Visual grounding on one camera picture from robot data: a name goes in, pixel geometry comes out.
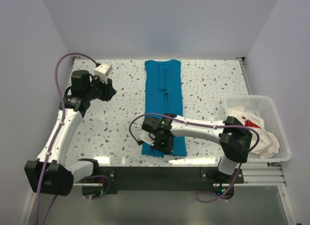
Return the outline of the blue polo t shirt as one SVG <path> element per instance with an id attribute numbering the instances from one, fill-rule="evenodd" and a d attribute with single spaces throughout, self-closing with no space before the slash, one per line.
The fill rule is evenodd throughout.
<path id="1" fill-rule="evenodd" d="M 181 62 L 145 62 L 145 113 L 183 115 Z"/>

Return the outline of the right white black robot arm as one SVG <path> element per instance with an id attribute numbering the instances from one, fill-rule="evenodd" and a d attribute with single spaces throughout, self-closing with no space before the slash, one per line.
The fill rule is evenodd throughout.
<path id="1" fill-rule="evenodd" d="M 141 126 L 139 142 L 151 150 L 172 154 L 178 147 L 178 137 L 203 139 L 219 144 L 224 152 L 216 170 L 216 178 L 228 182 L 239 164 L 246 163 L 251 147 L 252 132 L 234 118 L 224 121 L 192 120 L 175 114 L 148 114 Z"/>

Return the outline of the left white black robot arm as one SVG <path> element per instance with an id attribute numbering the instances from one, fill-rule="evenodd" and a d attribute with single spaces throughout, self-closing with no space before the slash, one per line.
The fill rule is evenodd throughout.
<path id="1" fill-rule="evenodd" d="M 53 131 L 41 153 L 24 167 L 31 189 L 35 193 L 67 196 L 73 184 L 82 179 L 96 182 L 100 178 L 99 163 L 82 158 L 66 166 L 68 148 L 78 126 L 93 100 L 108 102 L 116 94 L 108 71 L 95 69 L 73 71 L 71 85 L 60 102 Z"/>

